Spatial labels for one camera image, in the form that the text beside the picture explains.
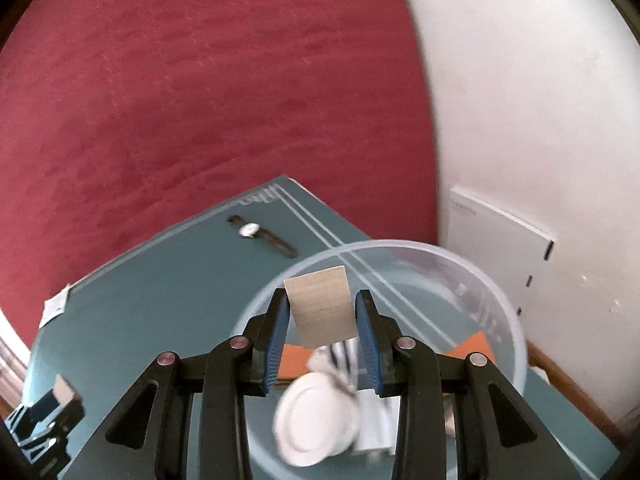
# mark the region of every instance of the black clamp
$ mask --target black clamp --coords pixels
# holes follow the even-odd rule
[[[65,480],[186,478],[193,395],[202,394],[201,480],[252,478],[244,396],[264,397],[276,381],[289,325],[289,300],[273,295],[266,314],[209,354],[160,354],[107,415]]]
[[[46,428],[33,434],[36,426],[54,415]],[[35,404],[20,404],[0,428],[0,440],[11,444],[12,438],[20,453],[3,446],[6,466],[17,476],[52,480],[70,462],[66,452],[67,435],[84,417],[82,398],[61,377]]]
[[[356,296],[367,371],[380,397],[401,396],[393,479],[444,480],[442,394],[454,397],[458,478],[580,480],[553,435],[484,355],[436,354],[380,316],[371,293]]]

